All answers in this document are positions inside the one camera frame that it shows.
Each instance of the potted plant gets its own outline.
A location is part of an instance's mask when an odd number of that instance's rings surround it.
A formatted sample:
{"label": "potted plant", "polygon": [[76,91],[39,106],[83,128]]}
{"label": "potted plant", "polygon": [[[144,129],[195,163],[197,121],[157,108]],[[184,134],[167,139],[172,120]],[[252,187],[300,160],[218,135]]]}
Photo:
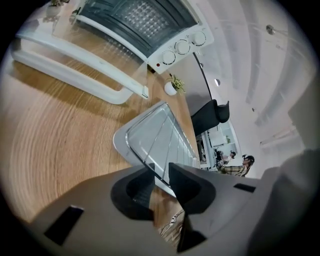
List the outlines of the potted plant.
{"label": "potted plant", "polygon": [[231,143],[231,139],[229,138],[229,136],[226,135],[225,137],[226,137],[226,142],[227,142],[228,144]]}
{"label": "potted plant", "polygon": [[181,93],[185,93],[185,83],[176,77],[176,75],[171,76],[171,78],[169,78],[170,81],[168,81],[165,86],[164,86],[164,91],[166,92],[166,94],[172,96],[175,95],[177,92]]}
{"label": "potted plant", "polygon": [[51,0],[51,4],[46,9],[46,16],[57,16],[61,11],[61,6],[64,5],[64,0]]}

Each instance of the wood grain surface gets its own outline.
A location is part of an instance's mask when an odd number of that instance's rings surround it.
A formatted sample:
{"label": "wood grain surface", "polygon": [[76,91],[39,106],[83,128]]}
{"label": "wood grain surface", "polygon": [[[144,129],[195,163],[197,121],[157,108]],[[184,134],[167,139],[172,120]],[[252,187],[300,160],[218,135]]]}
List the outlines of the wood grain surface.
{"label": "wood grain surface", "polygon": [[[117,58],[115,52],[106,51],[110,44],[103,38],[84,28],[73,26],[72,30],[70,38],[68,33],[63,34],[66,40],[75,41],[101,58]],[[67,56],[35,45],[32,49],[113,88],[121,87]],[[141,65],[136,58],[117,61],[118,68],[128,74]],[[145,78],[149,99],[133,94],[126,103],[114,105],[9,56],[3,64],[0,88],[0,182],[13,213],[31,222],[43,208],[78,183],[129,167],[115,150],[113,135],[160,100],[168,103],[198,154],[184,95],[168,96],[164,92],[168,77],[168,73],[148,71]],[[152,192],[150,208],[158,228],[181,211],[177,200],[158,187]]]}

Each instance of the ceiling light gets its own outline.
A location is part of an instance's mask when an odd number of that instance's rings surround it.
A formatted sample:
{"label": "ceiling light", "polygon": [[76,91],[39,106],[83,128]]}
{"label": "ceiling light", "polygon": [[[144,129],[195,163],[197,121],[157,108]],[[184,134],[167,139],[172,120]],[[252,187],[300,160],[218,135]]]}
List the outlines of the ceiling light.
{"label": "ceiling light", "polygon": [[270,34],[270,35],[274,35],[276,32],[275,32],[275,28],[271,25],[267,25],[265,27],[266,31]]}
{"label": "ceiling light", "polygon": [[219,79],[214,79],[214,82],[215,82],[216,86],[220,85],[220,80]]}

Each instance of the baking tray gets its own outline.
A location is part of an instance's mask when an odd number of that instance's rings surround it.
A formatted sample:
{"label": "baking tray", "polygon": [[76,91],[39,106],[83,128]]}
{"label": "baking tray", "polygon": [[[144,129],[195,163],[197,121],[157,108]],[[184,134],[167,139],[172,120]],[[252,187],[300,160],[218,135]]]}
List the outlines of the baking tray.
{"label": "baking tray", "polygon": [[164,101],[121,127],[113,137],[113,144],[129,163],[136,165],[138,159],[139,164],[154,171],[167,187],[170,187],[169,163],[200,167],[190,142]]}

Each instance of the black chair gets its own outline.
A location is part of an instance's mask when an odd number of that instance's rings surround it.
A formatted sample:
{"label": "black chair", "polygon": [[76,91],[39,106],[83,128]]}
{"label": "black chair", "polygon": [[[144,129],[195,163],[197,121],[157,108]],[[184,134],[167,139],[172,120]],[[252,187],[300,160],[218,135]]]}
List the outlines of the black chair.
{"label": "black chair", "polygon": [[218,105],[215,99],[209,101],[191,116],[195,136],[227,122],[229,117],[229,101],[225,105]]}

